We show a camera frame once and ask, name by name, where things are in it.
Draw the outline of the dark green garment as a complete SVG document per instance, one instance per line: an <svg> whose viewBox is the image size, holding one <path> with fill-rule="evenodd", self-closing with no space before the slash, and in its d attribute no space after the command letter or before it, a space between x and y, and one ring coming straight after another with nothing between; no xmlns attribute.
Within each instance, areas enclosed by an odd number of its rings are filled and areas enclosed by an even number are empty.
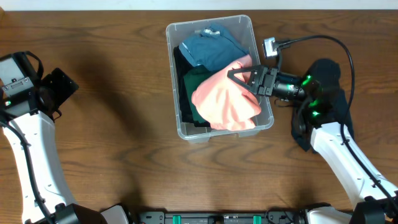
<svg viewBox="0 0 398 224"><path fill-rule="evenodd" d="M185 122L192 123L195 127L210 127L210 123L206 121L198 112L197 107L193 104L193 92L214 73L209 71L204 65L193 67L186 75L183 76L183 86L185 87L188 102L188 111L184 112Z"/></svg>

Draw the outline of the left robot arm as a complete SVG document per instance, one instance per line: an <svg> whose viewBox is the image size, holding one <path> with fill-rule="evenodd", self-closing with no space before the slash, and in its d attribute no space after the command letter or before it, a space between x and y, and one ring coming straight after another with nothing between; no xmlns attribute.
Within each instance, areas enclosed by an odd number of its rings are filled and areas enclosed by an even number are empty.
<svg viewBox="0 0 398 224"><path fill-rule="evenodd" d="M83 207L72 195L55 143L59 107L78 85L59 68L44 75L32 52L1 57L1 128L16 160L22 189L23 223L131 223L120 204L102 212Z"/></svg>

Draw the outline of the black velvet garment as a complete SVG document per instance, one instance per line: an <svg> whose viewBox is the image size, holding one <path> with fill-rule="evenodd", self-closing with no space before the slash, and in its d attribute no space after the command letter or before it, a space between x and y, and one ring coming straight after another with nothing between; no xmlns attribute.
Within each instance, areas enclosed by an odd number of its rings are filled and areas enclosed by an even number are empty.
<svg viewBox="0 0 398 224"><path fill-rule="evenodd" d="M179 47L174 48L175 68L177 71L179 109L184 123L194 123L187 91L185 88L184 76L193 68L182 55Z"/></svg>

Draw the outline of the blue shirt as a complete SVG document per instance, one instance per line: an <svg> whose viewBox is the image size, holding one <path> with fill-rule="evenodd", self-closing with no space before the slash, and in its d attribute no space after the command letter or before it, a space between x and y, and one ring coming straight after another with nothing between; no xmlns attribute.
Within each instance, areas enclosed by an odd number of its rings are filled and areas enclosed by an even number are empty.
<svg viewBox="0 0 398 224"><path fill-rule="evenodd" d="M233 61L249 54L221 24L212 23L183 40L179 51L193 66L204 66L211 72L224 69Z"/></svg>

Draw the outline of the coral pink shirt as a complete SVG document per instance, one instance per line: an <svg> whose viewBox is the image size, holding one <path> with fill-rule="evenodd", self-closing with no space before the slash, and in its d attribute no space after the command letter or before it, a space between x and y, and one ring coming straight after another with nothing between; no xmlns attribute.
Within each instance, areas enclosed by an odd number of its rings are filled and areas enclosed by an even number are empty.
<svg viewBox="0 0 398 224"><path fill-rule="evenodd" d="M192 103L211 128L244 131L256 127L252 118L261 113L257 98L228 78L230 70L250 66L252 58L245 55L207 78L193 92Z"/></svg>

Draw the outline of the navy garment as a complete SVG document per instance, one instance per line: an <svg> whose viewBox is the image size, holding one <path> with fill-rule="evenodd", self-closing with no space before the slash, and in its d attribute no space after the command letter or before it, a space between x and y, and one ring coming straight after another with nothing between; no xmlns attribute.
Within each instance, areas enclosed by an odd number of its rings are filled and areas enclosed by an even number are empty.
<svg viewBox="0 0 398 224"><path fill-rule="evenodd" d="M303 109L300 108L303 104L302 101L298 100L293 103L291 134L304 151L311 148L310 119L304 116L310 108L319 112L315 119L327 119L329 122L342 121L347 126L350 135L354 134L351 115L347 112L349 103L345 97L345 91L340 88L339 84L341 76L339 64L327 58L319 59L307 70L306 76L308 75L320 82L326 91L326 96L320 100L312 99Z"/></svg>

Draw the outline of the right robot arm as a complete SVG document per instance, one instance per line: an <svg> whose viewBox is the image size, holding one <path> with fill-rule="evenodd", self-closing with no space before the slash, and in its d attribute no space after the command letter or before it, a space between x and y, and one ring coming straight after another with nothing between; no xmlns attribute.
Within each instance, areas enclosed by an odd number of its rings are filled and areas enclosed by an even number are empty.
<svg viewBox="0 0 398 224"><path fill-rule="evenodd" d="M267 223L397 223L397 186L364 155L351 136L350 102L340 88L340 67L329 59L302 77L256 65L228 71L228 78L256 96L292 100L292 136L327 162L346 191L352 213L327 203L297 212L267 212Z"/></svg>

